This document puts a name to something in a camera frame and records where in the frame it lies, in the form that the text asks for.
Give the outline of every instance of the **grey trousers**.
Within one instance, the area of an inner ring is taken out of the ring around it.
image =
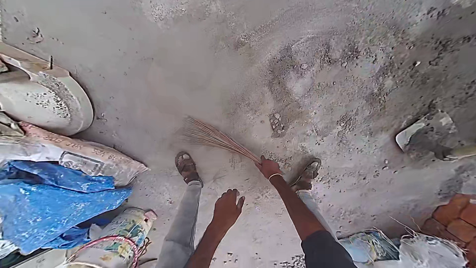
[[[198,181],[191,181],[187,184],[185,194],[178,206],[177,215],[170,227],[169,233],[165,236],[156,268],[183,268],[193,254],[195,250],[195,225],[197,223],[198,202],[201,190],[201,184]],[[329,224],[322,217],[317,203],[311,196],[311,192],[299,190],[296,194],[337,241],[335,232],[332,231]]]

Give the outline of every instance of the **person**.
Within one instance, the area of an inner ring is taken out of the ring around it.
[[[175,166],[183,176],[187,189],[165,236],[156,268],[206,268],[210,266],[220,241],[241,214],[245,197],[240,197],[237,202],[237,189],[228,189],[221,195],[215,203],[213,218],[195,249],[198,203],[203,182],[188,153],[177,154]],[[302,241],[306,267],[355,268],[352,258],[337,242],[310,194],[311,182],[318,175],[321,160],[313,158],[290,184],[284,180],[278,163],[261,156],[261,163],[256,166],[278,191],[286,206]]]

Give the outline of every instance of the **hand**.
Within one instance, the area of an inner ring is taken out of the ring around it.
[[[255,165],[266,179],[269,179],[269,176],[276,173],[283,174],[279,169],[279,164],[273,160],[266,159],[264,155],[261,156],[261,164],[255,163]]]
[[[228,189],[215,202],[215,211],[210,224],[214,224],[217,228],[223,228],[228,231],[237,221],[241,214],[241,209],[245,203],[245,197],[242,196],[237,203],[239,193],[237,189]]]

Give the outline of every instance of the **red rope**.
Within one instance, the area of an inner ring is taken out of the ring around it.
[[[139,252],[139,247],[136,245],[136,243],[134,243],[134,241],[130,240],[129,238],[127,237],[122,237],[122,236],[108,236],[108,237],[101,237],[97,240],[94,240],[94,241],[91,241],[85,245],[83,245],[82,247],[80,247],[78,249],[78,251],[76,251],[76,253],[74,253],[70,258],[69,260],[71,261],[77,254],[78,252],[80,252],[81,250],[85,249],[85,248],[89,248],[89,247],[92,247],[94,245],[97,245],[101,242],[104,242],[104,241],[114,241],[114,240],[119,240],[119,241],[122,241],[122,242],[126,242],[128,243],[131,248],[132,248],[132,251],[134,252],[134,257],[132,258],[132,265],[130,266],[131,268],[136,268],[137,266],[137,261],[139,259],[139,256],[140,256],[140,252]]]

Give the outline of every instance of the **brick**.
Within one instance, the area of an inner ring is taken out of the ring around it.
[[[476,237],[476,227],[462,219],[451,222],[446,230],[464,242],[470,242]]]
[[[456,245],[458,245],[458,247],[460,248],[466,248],[466,245],[467,243],[462,241],[461,239],[457,238],[456,236],[450,234],[450,232],[448,231],[444,231],[441,236],[441,238],[444,238],[446,240],[450,240],[450,241],[453,241]]]
[[[448,226],[452,221],[459,218],[461,211],[469,204],[470,198],[470,195],[456,194],[451,198],[448,205],[439,206],[433,212],[433,218],[444,226]]]
[[[471,267],[476,266],[476,238],[474,238],[467,246],[466,258]]]
[[[425,221],[425,223],[421,227],[421,232],[425,235],[440,237],[446,240],[453,241],[455,244],[458,245],[458,247],[461,247],[461,248],[466,247],[465,242],[461,241],[461,239],[457,238],[456,236],[450,234],[446,230],[446,226],[437,222],[433,218],[429,218],[428,220]]]
[[[476,226],[476,204],[470,203],[467,205],[459,217],[467,223]]]
[[[428,220],[425,221],[425,223],[421,227],[421,231],[425,235],[441,237],[443,232],[446,231],[446,226],[439,223],[433,218],[429,218]]]

